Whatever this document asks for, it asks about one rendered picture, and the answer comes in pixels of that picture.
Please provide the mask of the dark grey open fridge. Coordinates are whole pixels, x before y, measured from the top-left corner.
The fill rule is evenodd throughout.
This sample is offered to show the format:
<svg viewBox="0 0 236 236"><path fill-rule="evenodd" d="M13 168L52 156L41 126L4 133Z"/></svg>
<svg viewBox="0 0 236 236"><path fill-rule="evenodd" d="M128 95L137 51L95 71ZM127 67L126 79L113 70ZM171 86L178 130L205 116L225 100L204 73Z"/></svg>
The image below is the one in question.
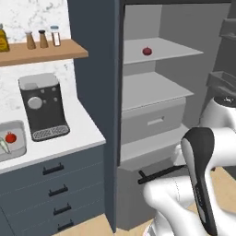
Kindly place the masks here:
<svg viewBox="0 0 236 236"><path fill-rule="evenodd" d="M103 147L104 210L116 223L117 172L121 162L123 78L156 72L193 92L186 99L182 124L198 124L208 101L207 79L213 71L219 31L231 0L68 0L71 35L88 51L76 60L77 95L106 143ZM202 54L124 64L124 42L162 38ZM151 153L139 164L162 161Z"/></svg>

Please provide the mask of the grey fridge crisper drawer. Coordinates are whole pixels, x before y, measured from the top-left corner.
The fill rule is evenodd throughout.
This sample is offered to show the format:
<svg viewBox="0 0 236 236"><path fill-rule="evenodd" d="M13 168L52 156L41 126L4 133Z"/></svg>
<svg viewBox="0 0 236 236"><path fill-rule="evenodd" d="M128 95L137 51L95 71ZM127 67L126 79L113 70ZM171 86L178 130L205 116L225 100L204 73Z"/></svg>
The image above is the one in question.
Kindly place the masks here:
<svg viewBox="0 0 236 236"><path fill-rule="evenodd" d="M123 112L121 144L178 128L182 123L185 103L185 98L179 98Z"/></svg>

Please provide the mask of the black coffee machine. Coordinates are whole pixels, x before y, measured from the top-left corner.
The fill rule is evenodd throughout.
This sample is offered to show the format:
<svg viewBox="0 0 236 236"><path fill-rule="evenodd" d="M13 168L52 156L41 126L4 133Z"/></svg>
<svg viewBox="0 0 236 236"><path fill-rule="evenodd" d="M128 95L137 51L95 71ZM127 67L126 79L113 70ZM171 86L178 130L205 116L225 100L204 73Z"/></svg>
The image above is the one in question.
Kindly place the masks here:
<svg viewBox="0 0 236 236"><path fill-rule="evenodd" d="M18 87L34 142L65 136L70 132L65 119L60 82L54 74L20 77Z"/></svg>

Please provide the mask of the grey fridge door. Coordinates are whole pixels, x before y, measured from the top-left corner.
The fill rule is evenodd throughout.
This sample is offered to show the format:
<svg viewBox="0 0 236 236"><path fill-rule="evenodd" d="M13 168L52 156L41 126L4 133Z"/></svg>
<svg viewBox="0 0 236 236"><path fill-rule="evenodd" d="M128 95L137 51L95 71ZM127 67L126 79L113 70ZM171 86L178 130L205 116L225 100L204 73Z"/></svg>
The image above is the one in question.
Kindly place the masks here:
<svg viewBox="0 0 236 236"><path fill-rule="evenodd" d="M236 0L231 0L230 10L226 18L236 18ZM236 77L236 41L221 38L212 72L217 71L224 71ZM207 87L206 101L221 94L213 88Z"/></svg>

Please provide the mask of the grey tupperware container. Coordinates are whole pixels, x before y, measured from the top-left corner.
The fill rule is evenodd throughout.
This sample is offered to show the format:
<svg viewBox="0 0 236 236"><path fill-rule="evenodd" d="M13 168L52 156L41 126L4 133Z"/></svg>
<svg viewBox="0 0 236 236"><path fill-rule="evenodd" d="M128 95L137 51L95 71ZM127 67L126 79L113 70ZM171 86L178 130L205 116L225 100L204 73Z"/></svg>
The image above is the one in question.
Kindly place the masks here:
<svg viewBox="0 0 236 236"><path fill-rule="evenodd" d="M14 133L17 136L17 141L14 143L6 142L10 150L9 154L0 147L0 162L20 157L27 152L24 124L21 121L0 123L0 137L5 141L8 132Z"/></svg>

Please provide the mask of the brown shaker with white cap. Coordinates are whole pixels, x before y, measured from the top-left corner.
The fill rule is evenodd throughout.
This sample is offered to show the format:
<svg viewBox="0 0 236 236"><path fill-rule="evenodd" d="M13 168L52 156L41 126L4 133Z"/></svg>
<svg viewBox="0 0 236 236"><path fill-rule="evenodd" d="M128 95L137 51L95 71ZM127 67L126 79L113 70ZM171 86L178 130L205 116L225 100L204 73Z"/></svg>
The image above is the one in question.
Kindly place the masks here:
<svg viewBox="0 0 236 236"><path fill-rule="evenodd" d="M25 34L26 34L26 38L27 38L27 48L29 50L35 49L36 44L35 44L35 41L33 39L32 32L30 30L28 30L28 31L25 32Z"/></svg>

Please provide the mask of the brown shaker with black cap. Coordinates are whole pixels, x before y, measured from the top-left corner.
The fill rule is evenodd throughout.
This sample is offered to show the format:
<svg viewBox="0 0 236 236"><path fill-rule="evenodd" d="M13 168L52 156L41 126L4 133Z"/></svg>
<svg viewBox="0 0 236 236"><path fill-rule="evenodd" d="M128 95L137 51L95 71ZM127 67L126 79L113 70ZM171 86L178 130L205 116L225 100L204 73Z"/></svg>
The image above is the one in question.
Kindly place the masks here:
<svg viewBox="0 0 236 236"><path fill-rule="evenodd" d="M47 42L47 39L46 39L46 36L45 36L45 30L40 29L39 33L40 33L40 46L42 48L48 48L49 45L48 45L48 42Z"/></svg>

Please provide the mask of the wooden wall shelf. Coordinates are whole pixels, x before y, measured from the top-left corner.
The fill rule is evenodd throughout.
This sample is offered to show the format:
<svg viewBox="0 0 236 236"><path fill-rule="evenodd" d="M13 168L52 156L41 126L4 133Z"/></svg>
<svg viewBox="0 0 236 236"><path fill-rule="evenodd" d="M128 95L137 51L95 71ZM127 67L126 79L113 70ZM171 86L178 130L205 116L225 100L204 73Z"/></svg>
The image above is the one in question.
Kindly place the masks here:
<svg viewBox="0 0 236 236"><path fill-rule="evenodd" d="M49 47L42 49L36 43L34 50L29 50L26 43L13 43L10 51L0 53L0 66L24 65L72 58L85 58L89 53L86 49L71 39L61 40L61 45L54 47L49 41Z"/></svg>

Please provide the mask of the pale green fish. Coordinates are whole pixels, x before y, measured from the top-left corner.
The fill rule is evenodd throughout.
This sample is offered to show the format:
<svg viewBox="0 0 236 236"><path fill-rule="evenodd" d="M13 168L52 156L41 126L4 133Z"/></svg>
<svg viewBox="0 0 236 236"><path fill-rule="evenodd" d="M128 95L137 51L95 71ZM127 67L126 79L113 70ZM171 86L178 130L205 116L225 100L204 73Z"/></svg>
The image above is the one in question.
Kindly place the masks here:
<svg viewBox="0 0 236 236"><path fill-rule="evenodd" d="M0 147L4 150L5 153L7 154L10 153L9 147L6 141L2 137L0 137Z"/></svg>

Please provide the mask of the grey fridge shelf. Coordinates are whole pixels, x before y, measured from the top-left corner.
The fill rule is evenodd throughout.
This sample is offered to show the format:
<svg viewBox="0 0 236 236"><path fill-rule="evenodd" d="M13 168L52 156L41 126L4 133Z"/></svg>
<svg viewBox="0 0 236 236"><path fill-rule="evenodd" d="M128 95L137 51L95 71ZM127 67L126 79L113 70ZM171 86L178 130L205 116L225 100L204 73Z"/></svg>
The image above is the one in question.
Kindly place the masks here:
<svg viewBox="0 0 236 236"><path fill-rule="evenodd" d="M152 55L143 55L142 51L146 47L152 49ZM128 40L124 42L125 65L198 54L202 54L202 52L162 38Z"/></svg>
<svg viewBox="0 0 236 236"><path fill-rule="evenodd" d="M192 91L156 72L127 76L123 78L122 110L192 95Z"/></svg>
<svg viewBox="0 0 236 236"><path fill-rule="evenodd" d="M188 130L189 128L182 124L179 128L168 132L122 145L121 162L139 159L151 153L158 155L158 159L167 159L173 155L174 149Z"/></svg>

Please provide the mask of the grey freezer drawer front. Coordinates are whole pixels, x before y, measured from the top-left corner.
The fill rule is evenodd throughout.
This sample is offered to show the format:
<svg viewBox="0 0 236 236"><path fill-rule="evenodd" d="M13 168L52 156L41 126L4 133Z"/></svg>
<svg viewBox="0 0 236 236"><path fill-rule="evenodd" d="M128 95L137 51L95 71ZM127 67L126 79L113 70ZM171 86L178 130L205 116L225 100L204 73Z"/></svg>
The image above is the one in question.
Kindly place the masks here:
<svg viewBox="0 0 236 236"><path fill-rule="evenodd" d="M117 172L116 223L122 230L130 230L155 216L155 210L147 205L143 196L145 184L138 184L139 171L146 175L174 166L170 159L152 164L139 164L136 160L125 161Z"/></svg>

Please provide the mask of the blue-grey drawer front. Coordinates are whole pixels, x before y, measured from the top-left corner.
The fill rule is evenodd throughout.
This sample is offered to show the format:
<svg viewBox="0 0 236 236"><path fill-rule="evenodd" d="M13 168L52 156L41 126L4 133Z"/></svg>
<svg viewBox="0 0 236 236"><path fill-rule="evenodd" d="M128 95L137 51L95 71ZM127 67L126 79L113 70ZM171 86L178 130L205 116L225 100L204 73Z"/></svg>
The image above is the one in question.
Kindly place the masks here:
<svg viewBox="0 0 236 236"><path fill-rule="evenodd" d="M93 186L86 187L84 190L76 190L74 193L67 194L64 196L61 196L60 198L48 201L46 203L39 204L37 206L34 206L30 209L25 209L21 212L7 215L8 219L10 217L17 216L21 213L29 213L30 211L42 211L42 212L53 212L53 209L60 209L62 207L65 207L67 203L71 207L84 207L90 203L93 203L95 201L100 200L103 204L103 188L101 183L97 183Z"/></svg>
<svg viewBox="0 0 236 236"><path fill-rule="evenodd" d="M70 219L74 226L103 213L103 204L100 200L56 215L53 212L30 211L10 217L9 222L16 236L52 236L57 231L58 224L64 225Z"/></svg>
<svg viewBox="0 0 236 236"><path fill-rule="evenodd" d="M97 146L0 174L0 195L9 194L15 190L44 182L53 177L79 170L101 161L103 161L103 146ZM43 167L50 169L56 167L60 162L65 167L63 170L47 175L42 174Z"/></svg>
<svg viewBox="0 0 236 236"><path fill-rule="evenodd" d="M15 190L0 196L0 207L9 214L15 214L30 209L39 204L74 193L75 190L84 190L103 181L103 167L100 163L80 170L71 171L42 183L35 183L30 187ZM64 186L68 191L55 196L48 196L49 190L57 190Z"/></svg>

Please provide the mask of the yellow bottle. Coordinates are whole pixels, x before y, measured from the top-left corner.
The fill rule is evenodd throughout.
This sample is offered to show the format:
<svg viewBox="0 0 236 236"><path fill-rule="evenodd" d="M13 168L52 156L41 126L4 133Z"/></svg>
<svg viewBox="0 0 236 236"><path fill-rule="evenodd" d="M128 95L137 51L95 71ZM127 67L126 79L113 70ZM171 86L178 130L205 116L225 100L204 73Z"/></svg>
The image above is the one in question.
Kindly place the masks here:
<svg viewBox="0 0 236 236"><path fill-rule="evenodd" d="M3 24L0 23L0 52L8 52L9 44L6 36L6 32L3 29Z"/></svg>

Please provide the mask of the glass spice jar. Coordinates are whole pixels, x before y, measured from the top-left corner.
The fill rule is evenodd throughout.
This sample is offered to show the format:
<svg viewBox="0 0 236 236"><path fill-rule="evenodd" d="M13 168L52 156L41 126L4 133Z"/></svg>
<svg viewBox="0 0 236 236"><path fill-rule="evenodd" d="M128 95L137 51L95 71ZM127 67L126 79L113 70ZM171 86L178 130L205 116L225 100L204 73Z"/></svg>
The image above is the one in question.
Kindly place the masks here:
<svg viewBox="0 0 236 236"><path fill-rule="evenodd" d="M52 33L52 38L53 38L53 45L55 47L60 46L61 40L60 40L59 27L58 26L51 26L51 33Z"/></svg>

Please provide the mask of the grey fridge door bin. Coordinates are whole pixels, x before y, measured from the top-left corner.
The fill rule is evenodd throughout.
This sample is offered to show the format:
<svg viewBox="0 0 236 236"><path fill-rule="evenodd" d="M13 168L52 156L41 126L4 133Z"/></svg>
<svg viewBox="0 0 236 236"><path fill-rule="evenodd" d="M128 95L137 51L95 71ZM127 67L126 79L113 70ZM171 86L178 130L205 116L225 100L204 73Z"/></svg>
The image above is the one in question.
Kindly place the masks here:
<svg viewBox="0 0 236 236"><path fill-rule="evenodd" d="M236 98L236 77L224 71L208 74L206 85L222 94Z"/></svg>
<svg viewBox="0 0 236 236"><path fill-rule="evenodd" d="M225 18L223 20L219 36L236 41L236 18Z"/></svg>

